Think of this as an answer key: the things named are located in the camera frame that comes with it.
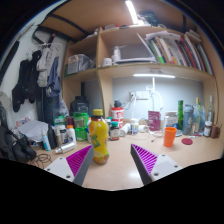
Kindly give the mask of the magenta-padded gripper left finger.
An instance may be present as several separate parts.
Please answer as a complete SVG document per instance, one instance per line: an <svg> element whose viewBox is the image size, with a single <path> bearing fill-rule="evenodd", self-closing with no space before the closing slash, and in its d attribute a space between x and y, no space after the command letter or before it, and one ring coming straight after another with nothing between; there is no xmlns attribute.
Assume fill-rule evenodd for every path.
<svg viewBox="0 0 224 224"><path fill-rule="evenodd" d="M68 157L58 157L45 171L81 186L93 156L94 148L89 145Z"/></svg>

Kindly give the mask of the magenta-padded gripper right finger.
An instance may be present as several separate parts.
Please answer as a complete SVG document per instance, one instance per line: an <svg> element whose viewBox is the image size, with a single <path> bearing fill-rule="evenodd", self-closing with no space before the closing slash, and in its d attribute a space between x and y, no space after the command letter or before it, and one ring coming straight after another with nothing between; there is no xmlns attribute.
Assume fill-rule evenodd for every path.
<svg viewBox="0 0 224 224"><path fill-rule="evenodd" d="M168 155L156 155L135 144L131 145L130 153L138 169L143 185L150 184L182 169L182 167Z"/></svg>

